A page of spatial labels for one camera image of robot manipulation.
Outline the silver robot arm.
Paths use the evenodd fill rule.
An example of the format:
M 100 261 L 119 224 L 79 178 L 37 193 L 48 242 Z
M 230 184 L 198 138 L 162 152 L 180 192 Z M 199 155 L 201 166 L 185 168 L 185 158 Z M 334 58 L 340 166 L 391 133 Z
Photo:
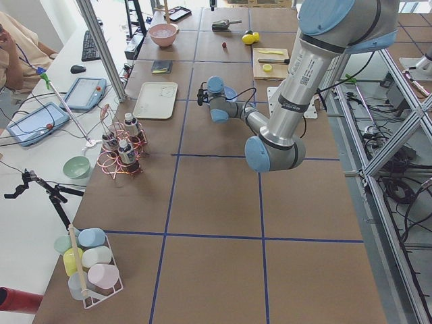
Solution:
M 293 169 L 305 157 L 305 145 L 295 130 L 331 60 L 392 45 L 398 10 L 398 1 L 304 1 L 288 75 L 277 89 L 271 117 L 250 103 L 228 101 L 218 76 L 199 89 L 198 103 L 208 102 L 213 122 L 239 118 L 254 132 L 244 147 L 251 169 L 260 173 Z

